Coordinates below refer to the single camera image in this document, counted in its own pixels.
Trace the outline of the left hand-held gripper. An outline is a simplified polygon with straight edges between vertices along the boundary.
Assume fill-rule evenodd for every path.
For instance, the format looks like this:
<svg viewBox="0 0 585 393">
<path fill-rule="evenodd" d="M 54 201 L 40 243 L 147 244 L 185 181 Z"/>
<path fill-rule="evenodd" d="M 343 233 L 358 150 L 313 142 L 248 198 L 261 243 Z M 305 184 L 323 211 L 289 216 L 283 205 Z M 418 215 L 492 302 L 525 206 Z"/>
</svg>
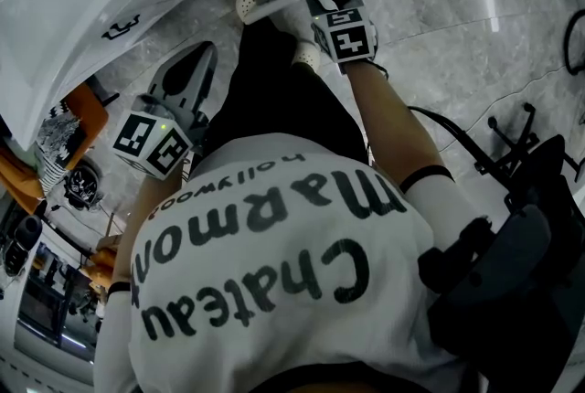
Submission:
<svg viewBox="0 0 585 393">
<path fill-rule="evenodd" d="M 187 47 L 154 74 L 149 94 L 137 96 L 122 114 L 112 140 L 112 152 L 131 168 L 159 180 L 199 152 L 208 118 L 199 112 L 207 98 L 218 63 L 211 41 Z M 163 101 L 185 101 L 183 107 Z"/>
</svg>

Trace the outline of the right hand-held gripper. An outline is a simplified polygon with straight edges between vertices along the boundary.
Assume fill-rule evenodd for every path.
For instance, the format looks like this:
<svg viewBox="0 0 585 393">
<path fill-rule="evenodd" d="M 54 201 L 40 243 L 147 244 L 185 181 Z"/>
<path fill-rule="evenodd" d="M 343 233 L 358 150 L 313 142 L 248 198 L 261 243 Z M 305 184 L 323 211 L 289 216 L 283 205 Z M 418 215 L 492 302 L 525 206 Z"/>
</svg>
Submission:
<svg viewBox="0 0 585 393">
<path fill-rule="evenodd" d="M 363 0 L 305 0 L 317 46 L 346 74 L 345 64 L 373 62 L 378 49 L 377 30 Z"/>
</svg>

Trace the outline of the person's right forearm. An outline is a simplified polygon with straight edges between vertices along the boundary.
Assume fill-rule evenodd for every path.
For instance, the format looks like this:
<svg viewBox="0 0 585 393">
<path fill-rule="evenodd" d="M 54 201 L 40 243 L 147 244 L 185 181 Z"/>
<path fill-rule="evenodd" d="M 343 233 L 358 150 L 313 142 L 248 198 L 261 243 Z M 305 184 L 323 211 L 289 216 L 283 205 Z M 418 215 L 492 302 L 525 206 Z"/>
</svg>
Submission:
<svg viewBox="0 0 585 393">
<path fill-rule="evenodd" d="M 365 61 L 344 68 L 377 166 L 399 185 L 426 172 L 447 175 L 434 141 L 382 72 Z"/>
</svg>

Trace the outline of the person's left forearm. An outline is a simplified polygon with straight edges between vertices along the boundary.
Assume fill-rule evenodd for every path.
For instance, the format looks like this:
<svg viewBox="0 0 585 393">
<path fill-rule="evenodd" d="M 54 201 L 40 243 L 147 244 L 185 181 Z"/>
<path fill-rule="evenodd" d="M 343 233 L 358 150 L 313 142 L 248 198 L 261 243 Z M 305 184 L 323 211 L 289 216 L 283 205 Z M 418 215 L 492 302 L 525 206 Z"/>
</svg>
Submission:
<svg viewBox="0 0 585 393">
<path fill-rule="evenodd" d="M 152 211 L 181 188 L 183 166 L 180 163 L 164 180 L 149 175 L 143 180 L 117 249 L 112 283 L 130 281 L 131 255 L 138 232 Z"/>
</svg>

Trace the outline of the person's right white clog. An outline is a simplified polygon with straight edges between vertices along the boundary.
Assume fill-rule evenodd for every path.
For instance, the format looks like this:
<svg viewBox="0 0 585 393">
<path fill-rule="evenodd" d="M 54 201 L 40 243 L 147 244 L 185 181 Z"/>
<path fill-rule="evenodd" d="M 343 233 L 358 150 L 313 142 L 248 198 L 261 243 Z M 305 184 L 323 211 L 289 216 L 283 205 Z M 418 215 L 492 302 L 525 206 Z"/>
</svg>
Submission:
<svg viewBox="0 0 585 393">
<path fill-rule="evenodd" d="M 321 50 L 314 43 L 299 40 L 292 59 L 292 65 L 305 64 L 312 71 L 317 72 L 321 64 Z"/>
</svg>

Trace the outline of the person's white clog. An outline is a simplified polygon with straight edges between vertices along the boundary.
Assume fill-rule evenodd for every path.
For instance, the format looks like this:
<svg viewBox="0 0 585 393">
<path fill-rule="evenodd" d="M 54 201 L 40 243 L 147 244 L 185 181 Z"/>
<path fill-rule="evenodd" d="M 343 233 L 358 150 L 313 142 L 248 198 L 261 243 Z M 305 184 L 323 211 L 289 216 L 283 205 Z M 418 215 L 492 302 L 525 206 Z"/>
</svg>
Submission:
<svg viewBox="0 0 585 393">
<path fill-rule="evenodd" d="M 292 65 L 305 64 L 312 71 L 317 72 L 321 64 L 321 50 L 314 43 L 299 40 L 292 59 Z"/>
<path fill-rule="evenodd" d="M 257 6 L 256 0 L 236 0 L 235 9 L 240 21 L 247 25 L 247 15 Z"/>
</svg>

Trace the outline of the person's left white clog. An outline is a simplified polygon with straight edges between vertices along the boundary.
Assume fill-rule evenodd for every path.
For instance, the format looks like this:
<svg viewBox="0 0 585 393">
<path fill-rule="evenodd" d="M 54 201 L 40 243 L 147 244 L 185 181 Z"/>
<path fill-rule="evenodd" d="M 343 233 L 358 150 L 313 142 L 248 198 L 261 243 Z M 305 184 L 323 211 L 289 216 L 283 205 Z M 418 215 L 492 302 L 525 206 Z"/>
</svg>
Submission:
<svg viewBox="0 0 585 393">
<path fill-rule="evenodd" d="M 240 21 L 247 25 L 247 15 L 257 6 L 256 0 L 236 0 L 235 9 Z"/>
</svg>

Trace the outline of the person's black trousers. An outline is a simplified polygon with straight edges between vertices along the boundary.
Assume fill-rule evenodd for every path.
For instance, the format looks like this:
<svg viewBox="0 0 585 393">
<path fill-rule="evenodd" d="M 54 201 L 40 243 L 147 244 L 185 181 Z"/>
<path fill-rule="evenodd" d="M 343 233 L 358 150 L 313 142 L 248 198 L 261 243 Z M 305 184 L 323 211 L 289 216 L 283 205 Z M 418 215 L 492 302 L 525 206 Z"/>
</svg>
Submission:
<svg viewBox="0 0 585 393">
<path fill-rule="evenodd" d="M 367 162 L 356 121 L 308 64 L 293 60 L 298 47 L 268 17 L 244 27 L 227 97 L 207 128 L 205 156 L 232 140 L 286 133 Z"/>
</svg>

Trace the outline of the orange sofa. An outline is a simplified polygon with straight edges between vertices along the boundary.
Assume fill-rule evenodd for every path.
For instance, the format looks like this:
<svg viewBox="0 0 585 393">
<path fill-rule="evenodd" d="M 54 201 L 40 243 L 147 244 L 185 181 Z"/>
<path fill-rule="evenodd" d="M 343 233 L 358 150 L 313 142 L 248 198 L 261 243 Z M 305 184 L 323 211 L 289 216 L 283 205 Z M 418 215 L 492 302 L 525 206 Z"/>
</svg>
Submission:
<svg viewBox="0 0 585 393">
<path fill-rule="evenodd" d="M 85 139 L 79 149 L 72 154 L 65 169 L 72 171 L 77 163 L 87 153 L 92 143 L 106 125 L 109 115 L 99 99 L 86 83 L 81 83 L 75 90 L 66 96 L 64 101 L 80 120 L 80 128 L 85 133 Z M 0 142 L 0 183 L 8 194 L 29 215 L 35 210 L 45 194 L 38 179 L 37 172 L 19 160 L 5 144 Z"/>
</svg>

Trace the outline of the black white striped blanket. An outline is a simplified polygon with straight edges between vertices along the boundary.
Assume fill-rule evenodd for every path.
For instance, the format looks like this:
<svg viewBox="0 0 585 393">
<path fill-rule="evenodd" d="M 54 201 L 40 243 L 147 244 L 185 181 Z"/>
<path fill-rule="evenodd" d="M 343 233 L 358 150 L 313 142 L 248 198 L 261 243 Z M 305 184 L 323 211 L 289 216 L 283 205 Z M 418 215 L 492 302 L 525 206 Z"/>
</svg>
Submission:
<svg viewBox="0 0 585 393">
<path fill-rule="evenodd" d="M 37 175 L 46 196 L 67 173 L 67 165 L 86 138 L 80 118 L 65 101 L 49 110 L 35 142 Z"/>
</svg>

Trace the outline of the black office chair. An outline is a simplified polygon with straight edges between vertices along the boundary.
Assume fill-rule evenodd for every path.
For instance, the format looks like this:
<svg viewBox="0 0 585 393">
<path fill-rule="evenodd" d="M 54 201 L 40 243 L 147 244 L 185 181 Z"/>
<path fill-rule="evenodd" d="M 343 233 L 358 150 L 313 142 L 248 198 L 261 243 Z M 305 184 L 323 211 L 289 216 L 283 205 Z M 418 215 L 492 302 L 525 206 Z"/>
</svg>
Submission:
<svg viewBox="0 0 585 393">
<path fill-rule="evenodd" d="M 487 120 L 490 130 L 508 147 L 508 152 L 495 160 L 495 168 L 517 187 L 526 187 L 532 178 L 560 173 L 566 178 L 569 191 L 579 207 L 585 198 L 585 156 L 580 160 L 573 158 L 561 134 L 541 141 L 532 130 L 536 108 L 525 102 L 523 110 L 528 116 L 516 141 L 504 133 L 494 116 Z"/>
</svg>

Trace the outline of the black bulky device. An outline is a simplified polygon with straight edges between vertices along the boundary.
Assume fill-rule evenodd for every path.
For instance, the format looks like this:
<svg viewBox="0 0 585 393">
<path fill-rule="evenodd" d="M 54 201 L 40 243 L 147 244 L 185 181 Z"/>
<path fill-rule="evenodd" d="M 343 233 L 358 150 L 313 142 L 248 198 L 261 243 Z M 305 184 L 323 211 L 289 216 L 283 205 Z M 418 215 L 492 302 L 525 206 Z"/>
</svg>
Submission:
<svg viewBox="0 0 585 393">
<path fill-rule="evenodd" d="M 8 277 L 16 277 L 22 271 L 41 232 L 42 220 L 37 215 L 28 215 L 17 225 L 3 253 L 3 265 Z"/>
</svg>

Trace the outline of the dark cluttered shelf unit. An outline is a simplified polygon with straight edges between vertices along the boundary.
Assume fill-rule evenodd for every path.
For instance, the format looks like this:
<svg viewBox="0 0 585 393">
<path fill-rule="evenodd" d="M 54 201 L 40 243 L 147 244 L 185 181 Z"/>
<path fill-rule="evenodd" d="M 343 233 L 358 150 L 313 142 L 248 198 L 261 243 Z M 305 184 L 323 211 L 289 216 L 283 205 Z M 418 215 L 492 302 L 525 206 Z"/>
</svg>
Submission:
<svg viewBox="0 0 585 393">
<path fill-rule="evenodd" d="M 19 305 L 17 327 L 92 363 L 101 329 L 98 304 L 90 280 L 40 243 Z"/>
</svg>

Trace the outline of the person's white printed T-shirt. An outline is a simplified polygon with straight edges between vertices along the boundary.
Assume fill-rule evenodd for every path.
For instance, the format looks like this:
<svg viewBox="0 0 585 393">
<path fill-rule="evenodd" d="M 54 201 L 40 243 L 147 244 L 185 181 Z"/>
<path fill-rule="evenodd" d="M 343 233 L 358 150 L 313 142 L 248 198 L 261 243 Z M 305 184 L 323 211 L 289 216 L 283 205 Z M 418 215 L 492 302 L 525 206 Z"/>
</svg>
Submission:
<svg viewBox="0 0 585 393">
<path fill-rule="evenodd" d="M 231 141 L 158 204 L 107 302 L 96 393 L 250 393 L 315 381 L 463 393 L 431 340 L 418 258 L 476 217 L 448 172 L 404 188 L 317 143 Z"/>
</svg>

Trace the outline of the black waist pack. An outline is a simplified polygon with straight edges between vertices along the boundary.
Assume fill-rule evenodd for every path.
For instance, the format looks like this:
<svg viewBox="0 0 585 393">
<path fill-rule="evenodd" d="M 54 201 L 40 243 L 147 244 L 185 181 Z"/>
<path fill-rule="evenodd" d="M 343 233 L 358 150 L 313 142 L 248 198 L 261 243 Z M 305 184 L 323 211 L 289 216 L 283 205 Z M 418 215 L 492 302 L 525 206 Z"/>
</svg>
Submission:
<svg viewBox="0 0 585 393">
<path fill-rule="evenodd" d="M 551 393 L 585 318 L 582 218 L 535 205 L 497 231 L 472 221 L 446 250 L 418 259 L 437 296 L 431 339 L 482 374 L 496 393 Z"/>
</svg>

